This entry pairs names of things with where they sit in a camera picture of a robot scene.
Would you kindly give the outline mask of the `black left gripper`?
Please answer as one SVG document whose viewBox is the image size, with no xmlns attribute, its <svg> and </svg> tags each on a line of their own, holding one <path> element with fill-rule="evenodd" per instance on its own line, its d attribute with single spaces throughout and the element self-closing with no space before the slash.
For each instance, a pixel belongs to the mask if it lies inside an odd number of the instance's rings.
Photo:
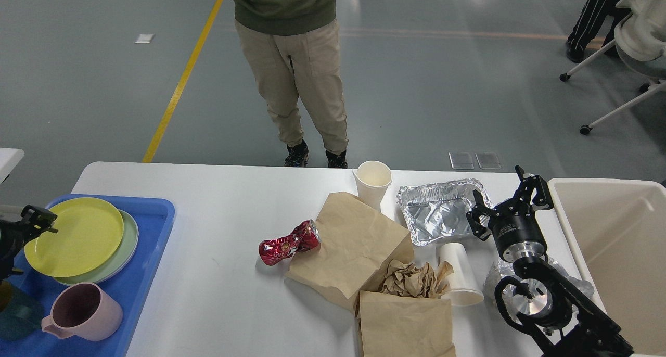
<svg viewBox="0 0 666 357">
<path fill-rule="evenodd" d="M 43 232 L 57 233 L 53 224 L 57 215 L 38 206 L 24 206 L 20 222 L 1 221 L 1 279 L 23 275 L 15 267 L 15 257 L 24 248 L 24 239 L 37 239 Z"/>
</svg>

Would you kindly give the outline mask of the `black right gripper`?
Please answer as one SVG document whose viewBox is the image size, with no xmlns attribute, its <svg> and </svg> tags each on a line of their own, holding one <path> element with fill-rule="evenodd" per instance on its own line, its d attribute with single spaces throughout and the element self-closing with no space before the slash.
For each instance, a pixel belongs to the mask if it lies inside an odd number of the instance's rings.
<svg viewBox="0 0 666 357">
<path fill-rule="evenodd" d="M 540 175 L 526 173 L 520 165 L 516 165 L 515 170 L 519 186 L 513 201 L 504 201 L 494 210 L 485 204 L 480 191 L 474 189 L 472 194 L 475 203 L 466 213 L 473 235 L 481 241 L 493 235 L 499 257 L 505 262 L 545 255 L 548 245 L 536 221 L 535 212 L 554 207 L 548 183 Z M 490 219 L 490 229 L 481 223 L 483 215 Z"/>
</svg>

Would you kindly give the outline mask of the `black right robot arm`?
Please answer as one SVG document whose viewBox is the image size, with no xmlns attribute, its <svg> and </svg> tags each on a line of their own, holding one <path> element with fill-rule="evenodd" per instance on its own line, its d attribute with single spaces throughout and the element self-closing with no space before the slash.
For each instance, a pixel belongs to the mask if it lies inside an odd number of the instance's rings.
<svg viewBox="0 0 666 357">
<path fill-rule="evenodd" d="M 479 191 L 466 219 L 474 236 L 493 238 L 499 258 L 513 267 L 493 289 L 502 319 L 530 336 L 544 356 L 630 356 L 621 327 L 548 262 L 537 210 L 553 208 L 546 181 L 515 167 L 514 195 L 490 208 Z"/>
</svg>

